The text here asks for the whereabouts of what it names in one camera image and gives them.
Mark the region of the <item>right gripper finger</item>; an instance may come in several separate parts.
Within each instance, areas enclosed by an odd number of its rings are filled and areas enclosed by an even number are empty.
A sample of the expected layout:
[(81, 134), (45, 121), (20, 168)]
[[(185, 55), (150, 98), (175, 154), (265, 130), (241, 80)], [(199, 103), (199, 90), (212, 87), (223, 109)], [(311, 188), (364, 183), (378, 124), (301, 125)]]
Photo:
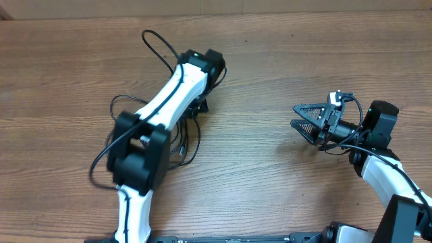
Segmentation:
[(293, 110), (316, 128), (323, 128), (333, 105), (329, 103), (299, 104)]
[(311, 145), (318, 146), (325, 142), (324, 132), (305, 119), (293, 119), (290, 125)]

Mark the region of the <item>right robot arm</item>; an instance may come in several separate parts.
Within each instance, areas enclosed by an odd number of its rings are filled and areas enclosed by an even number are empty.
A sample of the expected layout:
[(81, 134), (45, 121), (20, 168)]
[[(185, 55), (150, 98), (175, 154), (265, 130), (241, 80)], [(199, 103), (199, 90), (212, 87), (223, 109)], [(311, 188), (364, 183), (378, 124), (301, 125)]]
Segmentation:
[(385, 212), (375, 232), (333, 222), (313, 242), (412, 242), (415, 236), (431, 241), (431, 197), (404, 171), (389, 149), (399, 110), (386, 101), (373, 101), (359, 125), (342, 120), (341, 101), (295, 105), (300, 119), (290, 125), (307, 142), (328, 152), (341, 148), (349, 162), (378, 195)]

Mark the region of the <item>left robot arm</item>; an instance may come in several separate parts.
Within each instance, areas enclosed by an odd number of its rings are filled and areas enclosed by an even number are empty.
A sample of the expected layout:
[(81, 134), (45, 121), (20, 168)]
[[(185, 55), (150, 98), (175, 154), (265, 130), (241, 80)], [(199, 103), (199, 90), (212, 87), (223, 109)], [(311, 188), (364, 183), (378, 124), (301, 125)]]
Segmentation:
[(107, 160), (119, 196), (118, 228), (111, 242), (149, 240), (152, 197), (169, 169), (171, 132), (181, 118), (208, 110), (205, 97), (224, 70), (221, 53), (188, 50), (153, 100), (136, 113), (119, 114)]

